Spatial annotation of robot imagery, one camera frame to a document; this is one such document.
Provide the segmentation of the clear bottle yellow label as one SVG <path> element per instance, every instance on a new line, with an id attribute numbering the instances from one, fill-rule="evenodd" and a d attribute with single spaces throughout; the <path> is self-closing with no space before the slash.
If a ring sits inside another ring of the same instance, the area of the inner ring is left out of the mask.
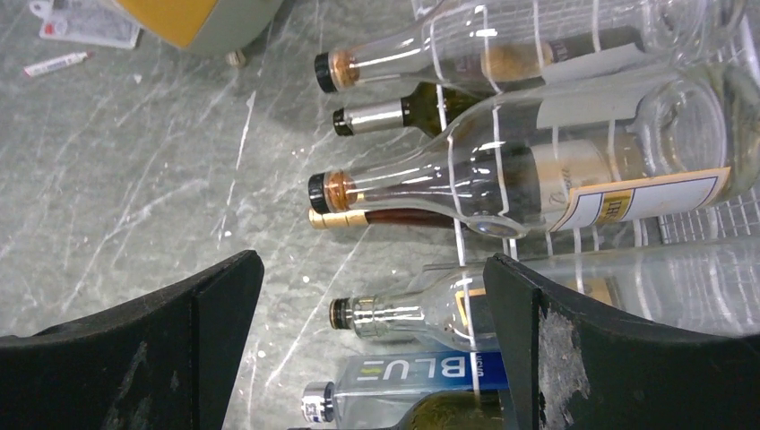
<path id="1" fill-rule="evenodd" d="M 699 209 L 758 176 L 758 82 L 703 63 L 503 93 L 424 147 L 314 174 L 307 191 L 320 214 L 433 211 L 520 238 Z"/>

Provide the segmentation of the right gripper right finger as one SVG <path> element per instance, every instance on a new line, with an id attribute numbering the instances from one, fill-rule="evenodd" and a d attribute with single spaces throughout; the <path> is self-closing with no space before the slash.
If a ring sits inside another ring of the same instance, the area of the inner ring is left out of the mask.
<path id="1" fill-rule="evenodd" d="M 504 254 L 483 279 L 518 428 L 758 428 L 757 335 L 652 322 Z"/>

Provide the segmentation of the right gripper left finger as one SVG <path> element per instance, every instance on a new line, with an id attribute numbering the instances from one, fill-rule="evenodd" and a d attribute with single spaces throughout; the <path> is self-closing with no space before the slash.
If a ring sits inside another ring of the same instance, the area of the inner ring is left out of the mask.
<path id="1" fill-rule="evenodd" d="M 221 428 L 263 275 L 245 250 L 107 310 L 4 336 L 2 428 Z"/>

